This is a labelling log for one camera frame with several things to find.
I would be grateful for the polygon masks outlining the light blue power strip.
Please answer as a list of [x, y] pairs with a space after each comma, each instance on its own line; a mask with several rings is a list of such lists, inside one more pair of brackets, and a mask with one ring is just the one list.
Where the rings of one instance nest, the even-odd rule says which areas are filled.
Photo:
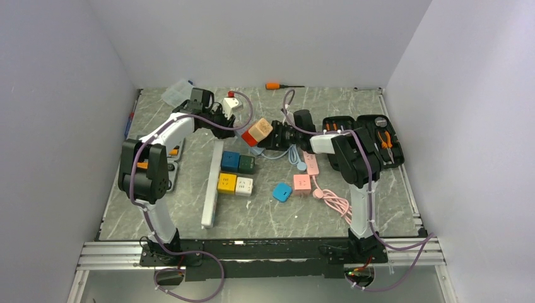
[[[243, 133], [241, 131], [236, 131], [236, 135], [241, 138], [241, 134]], [[255, 156], [261, 156], [268, 160], [277, 160], [279, 158], [282, 158], [283, 156], [288, 156], [288, 161], [291, 165], [295, 166], [300, 172], [305, 172], [307, 169], [307, 164], [301, 160], [296, 145], [290, 145], [290, 147], [285, 150], [283, 153], [276, 155], [276, 156], [268, 156], [264, 153], [265, 148], [258, 147], [259, 142], [257, 146], [250, 147], [248, 145], [249, 151], [251, 154]]]

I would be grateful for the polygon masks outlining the beige cube socket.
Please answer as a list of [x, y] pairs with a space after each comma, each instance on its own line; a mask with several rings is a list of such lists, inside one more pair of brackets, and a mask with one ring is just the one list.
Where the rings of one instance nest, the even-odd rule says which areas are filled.
[[257, 141], [260, 142], [273, 131], [273, 127], [270, 122], [265, 118], [260, 118], [249, 129], [249, 134]]

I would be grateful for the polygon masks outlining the clear plastic organizer box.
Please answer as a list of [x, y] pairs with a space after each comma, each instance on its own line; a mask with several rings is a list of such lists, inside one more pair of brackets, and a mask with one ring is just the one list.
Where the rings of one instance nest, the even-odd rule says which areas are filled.
[[190, 98], [193, 88], [194, 85], [191, 80], [179, 80], [161, 94], [161, 99], [173, 108], [178, 107]]

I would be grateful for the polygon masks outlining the red cube socket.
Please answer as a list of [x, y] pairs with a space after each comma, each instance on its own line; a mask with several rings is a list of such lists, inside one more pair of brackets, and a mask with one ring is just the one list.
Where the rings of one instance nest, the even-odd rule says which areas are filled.
[[250, 146], [254, 147], [257, 146], [258, 141], [253, 137], [253, 135], [250, 134], [249, 130], [244, 131], [241, 134], [241, 138]]

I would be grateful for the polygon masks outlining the dark green cube socket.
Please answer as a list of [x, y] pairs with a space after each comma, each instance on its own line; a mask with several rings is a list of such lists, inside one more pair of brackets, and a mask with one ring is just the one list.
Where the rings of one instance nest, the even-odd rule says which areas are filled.
[[241, 155], [238, 161], [238, 173], [253, 175], [256, 171], [256, 158], [249, 155]]

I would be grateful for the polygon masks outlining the pink cube socket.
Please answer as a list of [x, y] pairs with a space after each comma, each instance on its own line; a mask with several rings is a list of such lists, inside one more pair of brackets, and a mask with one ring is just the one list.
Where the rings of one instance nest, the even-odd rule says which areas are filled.
[[293, 176], [293, 194], [308, 196], [312, 192], [311, 178], [308, 174], [295, 174]]

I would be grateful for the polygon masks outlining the light blue plug adapter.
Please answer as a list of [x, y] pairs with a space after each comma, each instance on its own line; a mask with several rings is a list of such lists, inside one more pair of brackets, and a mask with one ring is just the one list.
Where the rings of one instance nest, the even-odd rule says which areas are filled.
[[293, 190], [291, 186], [285, 184], [284, 182], [281, 182], [277, 184], [273, 189], [272, 196], [280, 203], [285, 203], [291, 196], [292, 191]]

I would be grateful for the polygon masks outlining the blue cube socket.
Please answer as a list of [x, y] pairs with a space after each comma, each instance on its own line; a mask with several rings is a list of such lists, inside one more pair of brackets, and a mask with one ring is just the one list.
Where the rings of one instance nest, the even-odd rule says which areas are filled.
[[238, 172], [240, 154], [234, 151], [223, 151], [221, 170], [225, 172]]

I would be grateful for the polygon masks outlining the white cube socket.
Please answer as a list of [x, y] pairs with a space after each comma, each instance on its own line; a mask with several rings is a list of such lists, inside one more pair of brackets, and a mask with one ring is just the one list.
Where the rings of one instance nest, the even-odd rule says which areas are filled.
[[237, 196], [251, 196], [253, 190], [254, 180], [248, 177], [237, 177], [235, 186], [235, 195]]

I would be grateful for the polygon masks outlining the grey tool tray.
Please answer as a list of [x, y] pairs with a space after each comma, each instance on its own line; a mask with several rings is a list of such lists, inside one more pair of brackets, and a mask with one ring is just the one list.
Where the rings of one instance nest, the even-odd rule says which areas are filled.
[[[172, 192], [175, 189], [175, 183], [177, 182], [177, 176], [180, 170], [179, 162], [182, 157], [182, 145], [184, 140], [182, 140], [178, 145], [176, 145], [167, 156], [167, 170], [168, 170], [168, 184], [166, 193]], [[148, 159], [140, 157], [140, 160], [137, 164], [136, 172], [144, 172], [148, 169]]]

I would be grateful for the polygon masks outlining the yellow cube socket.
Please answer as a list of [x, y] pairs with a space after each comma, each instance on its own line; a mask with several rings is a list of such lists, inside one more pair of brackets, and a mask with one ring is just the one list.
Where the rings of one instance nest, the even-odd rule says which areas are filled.
[[221, 172], [219, 173], [217, 192], [220, 194], [235, 194], [238, 175]]

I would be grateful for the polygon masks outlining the pink power strip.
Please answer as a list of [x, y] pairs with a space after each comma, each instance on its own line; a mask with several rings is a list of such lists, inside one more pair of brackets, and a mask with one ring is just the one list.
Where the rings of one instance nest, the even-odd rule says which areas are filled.
[[317, 183], [317, 176], [319, 175], [319, 166], [316, 160], [316, 156], [312, 153], [303, 152], [304, 162], [307, 165], [307, 174], [310, 176], [315, 189], [312, 191], [312, 195], [315, 199], [320, 199], [325, 204], [336, 211], [340, 217], [346, 221], [347, 224], [351, 223], [352, 209], [350, 202], [346, 198], [339, 197], [333, 191], [329, 189], [320, 188]]

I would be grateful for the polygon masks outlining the black tool case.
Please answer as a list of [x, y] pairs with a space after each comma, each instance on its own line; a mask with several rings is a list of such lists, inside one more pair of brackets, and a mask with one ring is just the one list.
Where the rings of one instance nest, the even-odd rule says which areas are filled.
[[331, 116], [322, 121], [327, 131], [364, 128], [373, 139], [386, 169], [396, 168], [404, 163], [404, 154], [389, 118], [382, 114], [351, 116]]

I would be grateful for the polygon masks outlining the white power strip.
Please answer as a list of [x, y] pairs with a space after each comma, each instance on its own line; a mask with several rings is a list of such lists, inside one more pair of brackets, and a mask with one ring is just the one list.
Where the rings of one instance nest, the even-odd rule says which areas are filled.
[[221, 171], [221, 161], [223, 156], [223, 140], [214, 142], [213, 154], [209, 166], [209, 176], [207, 180], [206, 194], [204, 198], [203, 213], [201, 217], [201, 227], [211, 229], [214, 225], [216, 204], [218, 197], [218, 179]]

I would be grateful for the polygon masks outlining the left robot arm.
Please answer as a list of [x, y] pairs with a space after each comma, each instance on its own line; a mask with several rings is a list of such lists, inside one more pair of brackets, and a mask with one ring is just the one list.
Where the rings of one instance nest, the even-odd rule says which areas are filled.
[[235, 135], [234, 112], [241, 106], [234, 93], [228, 101], [218, 102], [213, 92], [193, 88], [191, 96], [177, 106], [169, 118], [154, 131], [138, 140], [122, 144], [118, 188], [144, 217], [150, 231], [148, 249], [166, 265], [181, 257], [179, 230], [161, 199], [170, 182], [170, 151], [198, 129], [208, 129], [218, 139]]

